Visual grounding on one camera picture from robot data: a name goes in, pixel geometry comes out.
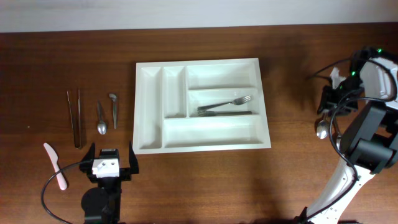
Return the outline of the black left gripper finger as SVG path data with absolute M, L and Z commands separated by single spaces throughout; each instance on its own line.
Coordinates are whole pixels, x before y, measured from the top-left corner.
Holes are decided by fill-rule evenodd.
M 82 172 L 91 172 L 94 159 L 95 159 L 95 143 L 93 142 L 88 152 L 81 160 L 81 164 L 79 165 L 79 170 Z
M 130 174 L 139 173 L 139 164 L 137 157 L 134 153 L 131 141 L 129 142 L 129 165 L 130 165 Z

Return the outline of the large metal spoon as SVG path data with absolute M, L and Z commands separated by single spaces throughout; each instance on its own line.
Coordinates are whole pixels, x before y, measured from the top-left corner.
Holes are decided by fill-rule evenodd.
M 333 120 L 333 128 L 334 128 L 334 133 L 333 133 L 333 139 L 337 140 L 338 138 L 341 137 L 341 131 L 340 128 L 338 126 L 338 122 L 337 122 L 337 118 L 334 118 Z
M 329 123 L 328 114 L 324 113 L 316 127 L 316 135 L 319 139 L 325 139 L 328 136 Z

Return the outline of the metal fork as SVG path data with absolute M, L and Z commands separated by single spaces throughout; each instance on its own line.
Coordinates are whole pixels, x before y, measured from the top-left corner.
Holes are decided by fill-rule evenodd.
M 243 96 L 243 97 L 240 97 L 240 98 L 236 98 L 236 99 L 234 99 L 232 101 L 227 101 L 227 102 L 217 103 L 217 104 L 212 104 L 212 105 L 206 105 L 206 106 L 199 106 L 197 108 L 197 110 L 209 110 L 209 109 L 212 109 L 212 108 L 216 108 L 216 107 L 224 106 L 224 105 L 228 105 L 228 104 L 239 106 L 239 105 L 243 105 L 243 104 L 251 101 L 252 98 L 253 98 L 252 95 L 247 95 L 247 96 Z
M 197 110 L 198 116 L 239 116 L 250 115 L 252 111 L 211 111 L 211 110 Z

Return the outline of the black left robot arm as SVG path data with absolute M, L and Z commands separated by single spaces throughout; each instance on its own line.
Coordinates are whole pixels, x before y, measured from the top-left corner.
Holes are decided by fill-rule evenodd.
M 132 180 L 139 173 L 139 164 L 129 144 L 129 167 L 121 168 L 118 149 L 102 149 L 95 157 L 95 144 L 83 157 L 79 170 L 96 187 L 82 196 L 81 207 L 85 223 L 118 223 L 121 210 L 121 183 Z

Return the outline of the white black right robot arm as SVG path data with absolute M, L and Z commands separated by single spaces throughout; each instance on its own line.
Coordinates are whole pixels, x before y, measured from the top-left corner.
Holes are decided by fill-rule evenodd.
M 294 223 L 339 223 L 359 190 L 397 162 L 397 56 L 363 47 L 347 60 L 347 77 L 338 73 L 340 60 L 330 64 L 317 110 L 340 159 L 321 195 Z

